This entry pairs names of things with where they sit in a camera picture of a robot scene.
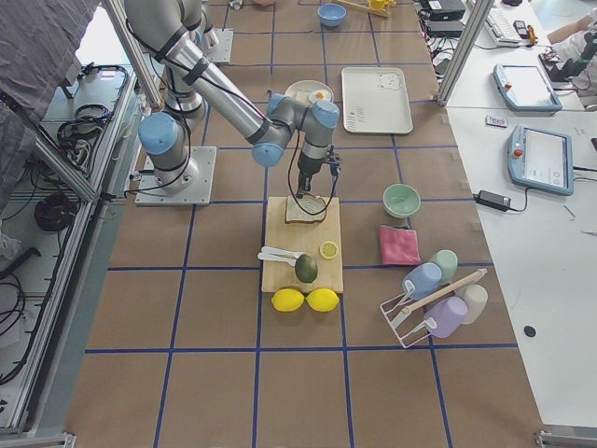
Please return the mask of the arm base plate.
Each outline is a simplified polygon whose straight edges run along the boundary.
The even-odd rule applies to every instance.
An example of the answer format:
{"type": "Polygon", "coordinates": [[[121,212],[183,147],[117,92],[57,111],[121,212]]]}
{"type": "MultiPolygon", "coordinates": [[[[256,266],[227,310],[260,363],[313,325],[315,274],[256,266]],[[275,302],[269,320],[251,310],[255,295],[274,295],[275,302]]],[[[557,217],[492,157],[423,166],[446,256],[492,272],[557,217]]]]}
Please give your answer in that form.
{"type": "Polygon", "coordinates": [[[234,32],[230,28],[212,28],[202,35],[201,48],[213,63],[230,64],[234,32]]]}
{"type": "Polygon", "coordinates": [[[145,169],[136,187],[134,202],[138,206],[208,205],[211,199],[217,147],[192,146],[185,172],[155,172],[153,162],[146,159],[145,169]]]}

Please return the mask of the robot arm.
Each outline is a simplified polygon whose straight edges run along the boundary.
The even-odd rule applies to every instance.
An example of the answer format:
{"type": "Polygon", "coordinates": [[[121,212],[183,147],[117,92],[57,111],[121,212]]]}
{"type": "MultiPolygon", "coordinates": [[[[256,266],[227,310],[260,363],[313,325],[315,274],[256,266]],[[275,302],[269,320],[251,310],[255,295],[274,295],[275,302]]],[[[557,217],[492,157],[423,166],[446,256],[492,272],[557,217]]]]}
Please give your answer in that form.
{"type": "Polygon", "coordinates": [[[332,137],[339,108],[328,100],[311,105],[271,95],[262,114],[232,81],[203,53],[212,31],[208,7],[201,1],[126,1],[128,30],[156,59],[167,66],[182,87],[198,93],[253,146],[254,160],[272,167],[281,159],[296,131],[304,133],[298,157],[297,195],[312,190],[312,177],[323,164],[339,178],[340,159],[333,152],[332,137]]]}

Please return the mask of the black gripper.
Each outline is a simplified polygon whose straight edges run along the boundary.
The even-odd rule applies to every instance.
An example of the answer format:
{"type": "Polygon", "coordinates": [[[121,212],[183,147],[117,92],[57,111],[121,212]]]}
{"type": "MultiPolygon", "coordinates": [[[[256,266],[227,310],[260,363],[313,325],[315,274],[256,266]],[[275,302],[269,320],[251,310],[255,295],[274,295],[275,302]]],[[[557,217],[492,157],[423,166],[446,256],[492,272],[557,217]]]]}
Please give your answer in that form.
{"type": "Polygon", "coordinates": [[[319,147],[312,144],[303,145],[298,158],[298,199],[304,197],[304,190],[311,189],[313,176],[321,171],[324,164],[329,166],[333,183],[336,183],[341,170],[341,157],[334,150],[334,146],[319,147]]]}

